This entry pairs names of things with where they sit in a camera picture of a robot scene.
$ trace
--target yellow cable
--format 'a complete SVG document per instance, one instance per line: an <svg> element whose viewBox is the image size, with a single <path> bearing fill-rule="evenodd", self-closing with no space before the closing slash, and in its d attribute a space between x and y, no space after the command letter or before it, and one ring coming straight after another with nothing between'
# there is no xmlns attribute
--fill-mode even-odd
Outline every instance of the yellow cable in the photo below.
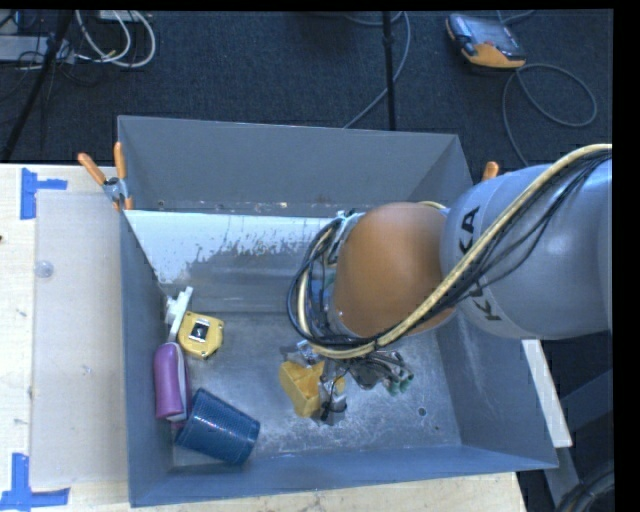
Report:
<svg viewBox="0 0 640 512"><path fill-rule="evenodd" d="M322 244L330 234L331 234L331 231L327 231L326 233L324 233L316 243L315 247L318 247L320 244ZM307 317L304 313L305 294L303 293L303 290L306 290L306 289L307 289L307 273L305 272L302 274L300 284L298 285L298 297L297 297L298 321L300 322L300 328L302 329L302 331L310 336L311 331L309 330L309 324L307 324Z"/></svg>
<svg viewBox="0 0 640 512"><path fill-rule="evenodd" d="M516 212L522 207L522 205L537 192L547 181L553 176L558 174L567 165L573 163L575 160L582 158L583 156L594 153L596 151L611 150L612 144L592 144L583 148L576 149L571 153L568 153L554 164L552 164L546 171L541 173L533 180L529 186L516 197L509 206L505 208L503 213L499 215L482 233L478 241L471 246L471 248L464 254L464 256L458 261L458 263L451 269L451 272L442 280L440 285L433 291L427 299L416 308L407 318L400 322L391 331L381 336L378 339L378 346L384 347L393 343L409 329L413 327L421 317L427 314L431 308L447 293L449 288L456 282L456 280L462 275L462 273L471 265L474 258L484 249L486 245L496 236L498 231L509 222L509 220L516 214ZM367 343L361 347L348 350L335 350L310 343L313 349L320 355L330 357L333 359L350 359L353 357L360 357L372 352L376 348L374 342Z"/></svg>

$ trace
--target yellow foam block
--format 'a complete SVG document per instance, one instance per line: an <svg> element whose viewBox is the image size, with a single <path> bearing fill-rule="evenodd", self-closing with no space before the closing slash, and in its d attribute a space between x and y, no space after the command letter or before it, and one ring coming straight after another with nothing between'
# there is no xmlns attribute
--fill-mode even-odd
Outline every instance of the yellow foam block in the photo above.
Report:
<svg viewBox="0 0 640 512"><path fill-rule="evenodd" d="M302 418L308 418L322 406L318 383L323 369L324 361L309 368L293 361L285 361L280 365L280 385L291 399L295 413ZM344 378L339 377L336 390L341 393L344 385Z"/></svg>

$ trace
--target electronic device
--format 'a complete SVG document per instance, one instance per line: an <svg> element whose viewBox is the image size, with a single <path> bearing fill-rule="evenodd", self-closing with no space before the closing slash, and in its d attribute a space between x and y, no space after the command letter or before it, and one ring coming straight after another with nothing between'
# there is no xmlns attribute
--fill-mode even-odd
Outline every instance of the electronic device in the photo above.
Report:
<svg viewBox="0 0 640 512"><path fill-rule="evenodd" d="M498 20L454 13L445 23L461 55L475 66L511 70L524 66L527 61L511 30Z"/></svg>

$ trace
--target blue cup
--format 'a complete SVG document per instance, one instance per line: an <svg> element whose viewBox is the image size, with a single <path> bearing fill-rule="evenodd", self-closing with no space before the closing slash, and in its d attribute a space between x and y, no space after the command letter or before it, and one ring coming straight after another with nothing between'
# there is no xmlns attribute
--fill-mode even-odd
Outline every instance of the blue cup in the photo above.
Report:
<svg viewBox="0 0 640 512"><path fill-rule="evenodd" d="M244 463L258 439L260 423L200 388L175 443L229 464Z"/></svg>

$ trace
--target wire bundle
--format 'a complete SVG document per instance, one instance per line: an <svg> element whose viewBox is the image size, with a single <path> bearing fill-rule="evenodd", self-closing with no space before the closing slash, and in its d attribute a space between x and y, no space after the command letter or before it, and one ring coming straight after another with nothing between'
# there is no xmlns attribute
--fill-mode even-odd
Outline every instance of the wire bundle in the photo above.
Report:
<svg viewBox="0 0 640 512"><path fill-rule="evenodd" d="M493 221L451 272L445 276L434 292L413 313L397 325L371 337L353 337L332 333L326 320L318 321L313 316L313 308L311 307L313 297L310 283L315 265L323 264L324 255L332 246L332 235L335 235L340 223L343 222L341 218L334 219L314 238L302 266L294 276L287 297L287 311L291 323L296 331L309 341L315 352L329 358L363 357L397 341L409 330L469 297L469 290L472 286L479 286L478 281L481 277L486 276L516 249L529 241L530 245L524 256L499 276L493 277L489 282L483 284L482 287L495 283L516 270L531 254L551 218L571 193L578 190L598 165L611 158L611 149L611 144L586 146L565 155L542 172ZM571 172L575 172L575 176L557 194L551 205L533 226L517 240L499 249L500 242L514 229L517 221L526 215L533 204L546 194L559 178L567 176Z"/></svg>
<svg viewBox="0 0 640 512"><path fill-rule="evenodd" d="M310 11L308 12L308 14L312 15L312 16L320 16L320 17L325 17L325 18L334 18L334 19L345 19L350 21L351 23L355 23L356 25L362 25L365 27L382 27L383 26L383 22L382 21L376 21L376 20L371 20L371 19L366 19L364 16L354 16L352 14L349 14L347 12L317 12L317 11ZM398 11L396 14L393 15L393 17L391 18L390 22L396 23L400 18L404 19L404 24L405 24L405 28L406 28L406 37L405 37L405 44L404 44L404 49L402 51L402 58L400 59L400 64L398 65L398 69L396 70L395 73L393 73L393 83L395 83L398 80L398 77L400 76L400 73L402 72L402 69L404 68L404 65L407 61L407 57L409 56L409 48L411 46L411 24L409 23L409 15L407 14L407 11ZM367 105L358 115L356 115L353 119L351 119L351 121L349 121L347 124L345 124L343 126L343 128L351 128L354 124L356 124L358 121L360 121L360 119L362 119L363 117L365 117L369 112L371 112L371 110L373 110L373 108L378 105L389 93L389 89L387 87L385 87L382 92L380 92L380 94L378 94L373 101L371 101L371 103L369 103L369 105Z"/></svg>
<svg viewBox="0 0 640 512"><path fill-rule="evenodd" d="M149 24L149 22L145 19L145 17L140 13L140 11L128 11L129 15L131 16L131 18L133 20L139 20L140 23L142 23L142 25L144 26L146 33L149 36L149 41L151 44L151 49L149 50L148 55L137 62L124 62L125 57L127 56L127 54L130 52L131 47L132 47L132 38L131 38L131 33L129 32L129 29L127 28L125 22L122 20L122 17L118 14L118 11L113 11L113 15L116 18L118 24L120 25L120 27L122 28L122 32L125 36L125 47L124 49L122 49L120 52L116 52L115 50L111 50L110 52L104 52L93 40L93 38L91 37L91 35L89 34L87 27L82 19L82 15L80 14L79 10L75 11L75 16L76 16L76 20L78 22L78 25L80 26L80 30L82 31L82 36L84 37L85 41L89 44L89 46L91 47L91 49L98 54L99 58L95 58L95 57L90 57L88 55L83 55L80 53L76 53L75 56L78 57L79 59L83 59L83 60L87 60L90 62L96 62L96 63L100 63L100 64L113 64L114 66L120 66L123 68L140 68L142 66L145 66L146 64L148 64L149 62L151 62L151 60L153 59L153 57L155 56L156 53L156 37L155 34L153 32L153 29L151 28L151 25Z"/></svg>

